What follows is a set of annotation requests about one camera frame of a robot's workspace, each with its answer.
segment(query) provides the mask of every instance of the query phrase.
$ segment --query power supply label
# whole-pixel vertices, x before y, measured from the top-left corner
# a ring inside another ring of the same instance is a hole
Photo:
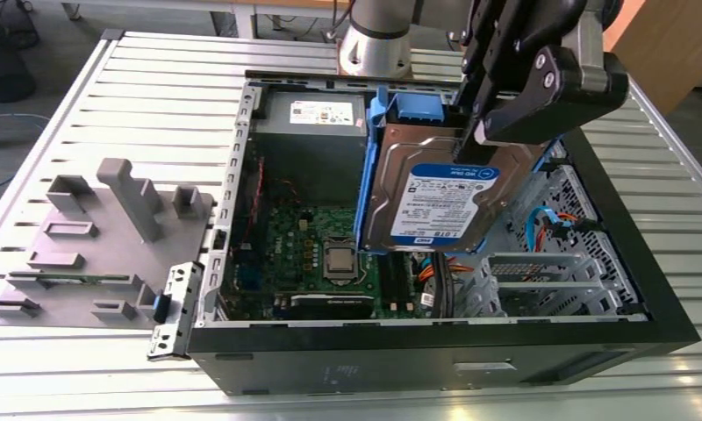
[[[293,101],[289,123],[293,125],[353,125],[353,104]]]
[[[419,246],[453,243],[479,211],[475,195],[493,186],[497,176],[492,167],[415,165],[394,214],[394,240]]]

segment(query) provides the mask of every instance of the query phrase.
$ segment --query green circuit board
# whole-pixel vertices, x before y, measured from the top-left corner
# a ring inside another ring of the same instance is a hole
[[[274,300],[296,294],[369,296],[374,299],[374,318],[415,318],[412,304],[384,304],[374,255],[353,251],[353,278],[338,281],[326,277],[325,249],[345,247],[348,254],[354,249],[353,219],[354,210],[348,208],[286,206],[270,210],[260,292]],[[252,301],[250,318],[269,318],[272,301],[265,296]]]

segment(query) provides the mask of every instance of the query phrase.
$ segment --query hard drive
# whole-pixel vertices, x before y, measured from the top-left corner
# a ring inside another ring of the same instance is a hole
[[[459,165],[452,163],[452,135],[451,128],[385,126],[364,250],[467,253],[479,247],[545,146],[500,146],[487,165]]]

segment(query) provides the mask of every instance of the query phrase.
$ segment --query motherboard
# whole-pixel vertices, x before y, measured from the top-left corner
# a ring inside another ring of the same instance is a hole
[[[262,256],[233,270],[240,318],[416,318],[409,258],[358,253],[353,218],[350,208],[270,209]]]

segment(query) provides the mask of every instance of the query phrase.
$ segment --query slotted metal table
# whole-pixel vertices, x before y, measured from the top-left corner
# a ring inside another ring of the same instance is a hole
[[[0,202],[0,290],[26,260],[57,174],[94,182],[102,157],[127,158],[133,176],[158,189],[187,182],[217,197],[244,70],[333,74],[334,54],[322,44],[266,40],[139,32],[103,39]],[[455,53],[413,51],[413,77],[457,81],[459,63]],[[702,168],[636,87],[583,130],[702,337]],[[702,342],[563,387],[226,397],[191,362],[146,362],[147,335],[0,327],[0,416],[702,419]]]

